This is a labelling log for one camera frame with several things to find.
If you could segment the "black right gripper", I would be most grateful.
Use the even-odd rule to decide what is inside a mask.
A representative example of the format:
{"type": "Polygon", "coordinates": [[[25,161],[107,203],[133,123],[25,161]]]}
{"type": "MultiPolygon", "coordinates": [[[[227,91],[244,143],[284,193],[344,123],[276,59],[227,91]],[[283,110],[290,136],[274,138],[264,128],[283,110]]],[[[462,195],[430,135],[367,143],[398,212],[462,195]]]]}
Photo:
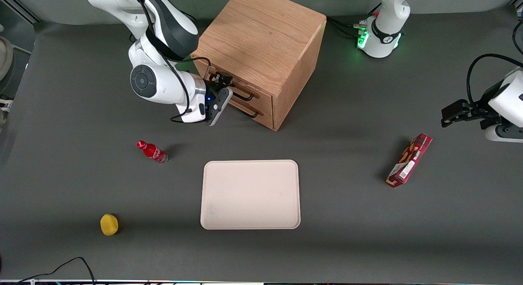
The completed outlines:
{"type": "Polygon", "coordinates": [[[222,89],[223,87],[234,87],[233,77],[216,72],[209,75],[209,81],[205,83],[204,108],[207,114],[218,114],[224,101],[222,89]]]}

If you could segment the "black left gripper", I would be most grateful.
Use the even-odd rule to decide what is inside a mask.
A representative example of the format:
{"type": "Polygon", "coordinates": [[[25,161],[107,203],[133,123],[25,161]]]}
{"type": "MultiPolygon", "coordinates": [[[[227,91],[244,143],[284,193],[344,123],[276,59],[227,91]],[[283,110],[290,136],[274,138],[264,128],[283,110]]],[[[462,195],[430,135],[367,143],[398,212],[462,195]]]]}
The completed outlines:
{"type": "Polygon", "coordinates": [[[472,90],[469,88],[469,103],[472,106],[470,109],[469,103],[465,99],[459,99],[452,104],[444,107],[441,110],[441,126],[448,127],[453,123],[459,121],[478,120],[481,121],[481,129],[486,130],[489,127],[501,125],[503,122],[508,122],[490,105],[489,101],[500,93],[503,82],[497,82],[488,88],[480,97],[474,101],[472,97],[472,90]]]}

